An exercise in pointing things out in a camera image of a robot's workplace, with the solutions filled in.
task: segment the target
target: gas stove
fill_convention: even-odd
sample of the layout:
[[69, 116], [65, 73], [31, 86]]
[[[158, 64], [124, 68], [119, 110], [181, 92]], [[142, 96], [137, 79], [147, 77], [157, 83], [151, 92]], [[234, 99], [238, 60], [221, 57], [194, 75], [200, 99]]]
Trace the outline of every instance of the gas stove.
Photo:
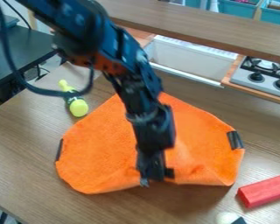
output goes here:
[[230, 82], [280, 96], [280, 64], [248, 56], [234, 72]]

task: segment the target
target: black tape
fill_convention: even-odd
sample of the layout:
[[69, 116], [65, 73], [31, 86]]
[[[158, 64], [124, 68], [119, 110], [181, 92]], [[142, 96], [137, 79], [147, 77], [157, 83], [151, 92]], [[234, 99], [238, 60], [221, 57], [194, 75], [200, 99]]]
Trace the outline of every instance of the black tape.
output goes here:
[[227, 137], [230, 142], [230, 146], [231, 146], [232, 150], [244, 148], [243, 142], [237, 131], [235, 131], [235, 130], [229, 131], [227, 133]]
[[62, 146], [63, 146], [63, 138], [61, 138], [61, 140], [60, 140], [59, 147], [58, 147], [58, 150], [57, 150], [57, 155], [56, 155], [55, 162], [59, 161], [59, 159], [60, 159]]

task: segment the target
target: yellow toy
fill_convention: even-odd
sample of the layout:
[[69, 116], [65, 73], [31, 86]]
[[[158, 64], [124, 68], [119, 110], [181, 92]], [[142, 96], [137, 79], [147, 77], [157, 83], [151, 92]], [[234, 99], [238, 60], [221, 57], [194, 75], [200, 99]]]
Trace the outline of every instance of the yellow toy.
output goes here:
[[[66, 80], [60, 80], [59, 87], [63, 92], [70, 92], [70, 93], [77, 92], [77, 90], [75, 90], [73, 87], [68, 86]], [[73, 114], [73, 116], [82, 117], [88, 113], [88, 105], [82, 97], [78, 96], [78, 97], [64, 98], [64, 100], [69, 108], [69, 111]]]

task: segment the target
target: yellow ball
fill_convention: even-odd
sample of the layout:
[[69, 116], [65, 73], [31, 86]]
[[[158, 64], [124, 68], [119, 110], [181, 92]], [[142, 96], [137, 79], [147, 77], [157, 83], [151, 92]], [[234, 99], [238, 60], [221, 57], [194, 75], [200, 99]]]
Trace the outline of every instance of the yellow ball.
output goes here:
[[89, 107], [84, 100], [78, 99], [70, 104], [69, 110], [73, 114], [73, 116], [82, 117], [88, 113]]

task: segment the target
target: floor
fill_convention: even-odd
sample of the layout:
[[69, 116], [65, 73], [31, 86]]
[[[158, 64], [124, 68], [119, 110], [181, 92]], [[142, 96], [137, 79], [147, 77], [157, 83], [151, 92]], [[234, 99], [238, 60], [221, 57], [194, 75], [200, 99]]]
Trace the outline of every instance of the floor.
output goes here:
[[[47, 60], [46, 63], [40, 65], [40, 67], [47, 69], [48, 71], [52, 71], [52, 70], [56, 69], [59, 65], [60, 65], [60, 57], [56, 55], [56, 56], [50, 58], [49, 60]], [[36, 69], [31, 69], [26, 73], [26, 77], [31, 79], [31, 83], [33, 83], [35, 81], [34, 78], [37, 77], [36, 72], [37, 72]], [[46, 73], [47, 72], [44, 70], [41, 71], [41, 74], [46, 74]], [[12, 217], [8, 216], [5, 224], [17, 224], [17, 223]]]

